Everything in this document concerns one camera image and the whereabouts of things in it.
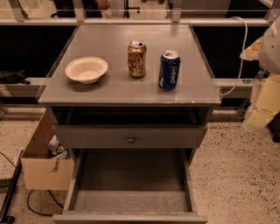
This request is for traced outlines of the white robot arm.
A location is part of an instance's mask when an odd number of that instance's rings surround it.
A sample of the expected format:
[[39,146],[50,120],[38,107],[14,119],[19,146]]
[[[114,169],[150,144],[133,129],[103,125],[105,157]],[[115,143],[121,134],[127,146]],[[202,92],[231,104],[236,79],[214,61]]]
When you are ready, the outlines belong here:
[[243,128],[257,131],[265,128],[280,112],[280,17],[262,37],[240,54],[242,60],[258,60],[269,77],[252,87],[251,105],[245,114]]

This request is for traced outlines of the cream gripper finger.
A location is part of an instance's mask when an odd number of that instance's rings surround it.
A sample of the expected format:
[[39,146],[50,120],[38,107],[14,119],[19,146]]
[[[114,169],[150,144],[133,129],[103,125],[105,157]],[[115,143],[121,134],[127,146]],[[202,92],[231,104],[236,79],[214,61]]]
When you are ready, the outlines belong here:
[[246,131],[258,131],[280,112],[280,74],[273,73],[267,79],[257,80],[250,102],[242,127]]

